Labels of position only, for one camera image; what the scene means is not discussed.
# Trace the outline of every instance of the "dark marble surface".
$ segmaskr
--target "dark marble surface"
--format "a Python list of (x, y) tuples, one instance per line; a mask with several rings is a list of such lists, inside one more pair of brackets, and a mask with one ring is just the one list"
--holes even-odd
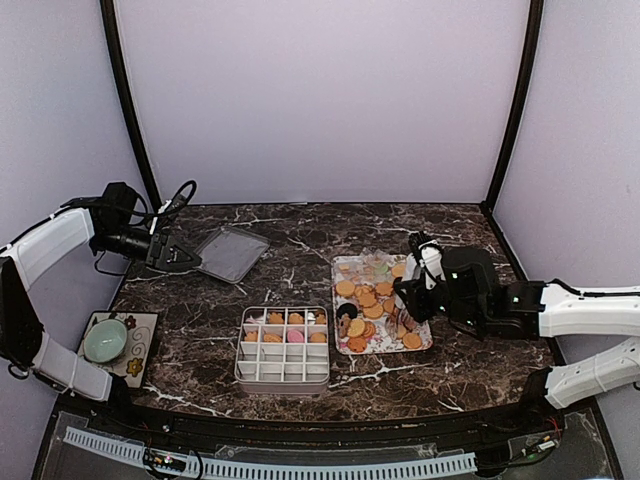
[(474, 205), (319, 204), (189, 207), (173, 233), (195, 247), (221, 225), (271, 239), (245, 279), (228, 285), (197, 272), (163, 275), (134, 265), (116, 298), (119, 311), (156, 312), (158, 352), (135, 402), (234, 418), (285, 421), (410, 419), (518, 400), (527, 375), (551, 365), (545, 342), (479, 342), (442, 318), (423, 352), (346, 356), (330, 338), (331, 378), (317, 397), (250, 396), (234, 378), (241, 314), (252, 305), (322, 305), (331, 311), (330, 261), (363, 248), (408, 253), (425, 230), (443, 246), (486, 248), (503, 281), (513, 272)]

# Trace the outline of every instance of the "white wall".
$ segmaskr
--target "white wall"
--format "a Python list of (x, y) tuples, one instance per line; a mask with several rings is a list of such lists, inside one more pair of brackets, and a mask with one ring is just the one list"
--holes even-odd
[[(547, 2), (497, 218), (533, 279), (640, 283), (640, 3)], [(620, 338), (566, 338), (575, 361)], [(640, 478), (640, 394), (600, 397), (626, 478)]]
[(484, 199), (527, 0), (119, 1), (163, 197)]
[[(111, 180), (143, 191), (122, 119), (98, 1), (0, 4), (0, 244), (66, 200), (100, 195)], [(105, 268), (123, 268), (122, 261)], [(75, 348), (117, 279), (93, 272), (87, 247), (30, 292), (47, 330)], [(0, 477), (30, 478), (55, 401), (10, 377), (0, 360)]]

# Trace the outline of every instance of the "pink macaron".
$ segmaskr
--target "pink macaron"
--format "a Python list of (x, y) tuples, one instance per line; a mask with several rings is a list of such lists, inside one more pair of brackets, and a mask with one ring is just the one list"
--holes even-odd
[(304, 335), (298, 330), (289, 330), (287, 332), (287, 342), (304, 343)]

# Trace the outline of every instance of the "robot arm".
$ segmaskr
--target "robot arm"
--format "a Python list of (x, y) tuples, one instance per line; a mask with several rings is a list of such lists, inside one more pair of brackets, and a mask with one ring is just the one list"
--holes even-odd
[(409, 245), (413, 258), (394, 289), (401, 298), (421, 299), (404, 302), (416, 321), (443, 313), (454, 328), (478, 339), (632, 336), (581, 362), (534, 372), (525, 386), (524, 402), (544, 399), (560, 409), (640, 381), (640, 287), (579, 290), (559, 280), (503, 286), (485, 250), (443, 251), (423, 233), (412, 234)]
[[(162, 271), (197, 266), (199, 257), (170, 235), (152, 234), (144, 226), (129, 224), (137, 198), (126, 184), (109, 184), (102, 197), (72, 200), (0, 250), (0, 356), (11, 362), (9, 371), (14, 377), (26, 378), (34, 371), (63, 391), (109, 400), (113, 377), (53, 340), (44, 331), (27, 292), (56, 262), (85, 244), (94, 254), (121, 253)], [(174, 200), (186, 203), (181, 196)], [(148, 217), (153, 218), (155, 228), (157, 216)]]

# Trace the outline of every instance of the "floral coaster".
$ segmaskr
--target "floral coaster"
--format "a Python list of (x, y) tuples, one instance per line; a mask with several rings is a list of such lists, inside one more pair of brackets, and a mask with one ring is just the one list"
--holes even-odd
[(80, 358), (84, 358), (84, 339), (87, 337), (89, 330), (94, 325), (108, 319), (120, 320), (127, 326), (127, 343), (125, 344), (124, 352), (115, 360), (110, 363), (95, 365), (107, 372), (113, 372), (120, 377), (124, 377), (129, 388), (140, 388), (158, 315), (156, 313), (135, 312), (93, 312), (78, 349)]

